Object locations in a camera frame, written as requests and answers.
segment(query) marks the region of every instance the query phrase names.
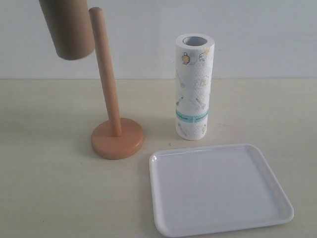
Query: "round wooden base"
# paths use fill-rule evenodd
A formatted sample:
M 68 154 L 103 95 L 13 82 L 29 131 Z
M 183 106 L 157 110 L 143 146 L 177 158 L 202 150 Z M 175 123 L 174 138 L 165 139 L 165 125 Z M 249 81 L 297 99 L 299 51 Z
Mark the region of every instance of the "round wooden base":
M 121 118 L 122 135 L 112 136 L 110 121 L 101 123 L 94 130 L 91 142 L 94 151 L 109 160 L 117 160 L 135 154 L 144 141 L 141 126 L 128 118 Z

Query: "table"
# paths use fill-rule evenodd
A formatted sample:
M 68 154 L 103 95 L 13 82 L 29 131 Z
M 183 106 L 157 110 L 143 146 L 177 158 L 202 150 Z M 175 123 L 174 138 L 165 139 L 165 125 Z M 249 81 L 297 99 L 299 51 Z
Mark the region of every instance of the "table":
M 134 156 L 91 147 L 107 119 L 99 80 L 0 80 L 0 237 L 161 238 L 149 157 L 157 150 L 251 143 L 290 199 L 285 225 L 202 238 L 317 237 L 317 80 L 213 80 L 208 131 L 175 131 L 173 80 L 118 80 L 120 113 L 143 127 Z

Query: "square tray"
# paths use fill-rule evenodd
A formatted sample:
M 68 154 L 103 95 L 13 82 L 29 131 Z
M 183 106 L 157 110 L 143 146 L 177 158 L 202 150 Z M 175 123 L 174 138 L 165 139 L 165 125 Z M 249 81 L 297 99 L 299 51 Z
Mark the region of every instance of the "square tray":
M 158 151 L 150 157 L 154 220 L 167 237 L 290 222 L 294 209 L 250 144 Z

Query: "tray rim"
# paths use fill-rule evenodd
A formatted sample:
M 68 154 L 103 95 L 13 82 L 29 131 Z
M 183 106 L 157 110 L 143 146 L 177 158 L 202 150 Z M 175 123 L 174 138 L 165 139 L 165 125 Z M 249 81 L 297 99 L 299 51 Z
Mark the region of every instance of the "tray rim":
M 155 160 L 153 160 L 154 156 L 159 156 L 159 155 L 164 155 L 165 153 L 168 152 L 190 152 L 190 151 L 195 151 L 195 150 L 209 150 L 211 148 L 221 148 L 221 147 L 236 147 L 236 146 L 244 146 L 244 147 L 251 147 L 253 149 L 255 149 L 258 154 L 261 156 L 262 161 L 264 162 L 268 172 L 269 172 L 269 176 L 272 177 L 272 179 L 274 180 L 275 184 L 277 185 L 277 188 L 280 190 L 282 196 L 285 199 L 285 203 L 287 205 L 287 207 L 289 208 L 289 213 L 290 215 L 286 218 L 286 219 L 272 219 L 270 222 L 266 222 L 263 223 L 262 225 L 257 225 L 257 226 L 244 226 L 241 228 L 232 228 L 232 229 L 223 229 L 223 230 L 219 230 L 219 231 L 215 231 L 215 232 L 211 232 L 211 233 L 202 233 L 202 234 L 188 234 L 186 236 L 197 236 L 197 235 L 206 235 L 206 234 L 215 234 L 215 233 L 222 233 L 222 232 L 229 232 L 229 231 L 239 231 L 239 230 L 246 230 L 246 229 L 254 229 L 254 228 L 260 228 L 260 227 L 269 227 L 269 226 L 276 226 L 276 225 L 282 225 L 282 224 L 286 224 L 289 223 L 293 218 L 294 218 L 294 208 L 289 200 L 289 198 L 287 197 L 285 191 L 283 190 L 280 182 L 278 181 L 277 177 L 275 176 L 275 174 L 273 173 L 273 170 L 271 169 L 271 167 L 269 166 L 267 160 L 265 159 L 263 153 L 261 152 L 261 150 L 249 143 L 238 143 L 238 144 L 226 144 L 226 145 L 210 145 L 210 146 L 200 146 L 200 147 L 190 147 L 190 148 L 179 148 L 179 149 L 168 149 L 168 150 L 159 150 L 154 152 L 149 159 L 149 170 L 150 170 L 150 182 L 151 182 L 151 192 L 152 192 L 152 202 L 153 202 L 153 216 L 154 216 L 154 223 L 155 226 L 157 228 L 157 230 L 164 236 L 166 237 L 180 237 L 180 236 L 175 236 L 173 234 L 170 234 L 169 231 L 167 231 L 165 229 L 165 225 L 161 224 L 158 218 L 158 213 L 157 213 L 157 206 L 156 206 L 156 192 L 155 192 L 155 186 L 154 184 L 154 176 L 152 173 L 152 167 L 154 166 Z

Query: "paper towel roll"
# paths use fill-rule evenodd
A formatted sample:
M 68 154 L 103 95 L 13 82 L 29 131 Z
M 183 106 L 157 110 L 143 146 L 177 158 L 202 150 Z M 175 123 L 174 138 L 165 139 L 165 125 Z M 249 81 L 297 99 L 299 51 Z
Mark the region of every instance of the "paper towel roll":
M 207 131 L 214 40 L 202 34 L 176 39 L 176 131 L 199 140 Z

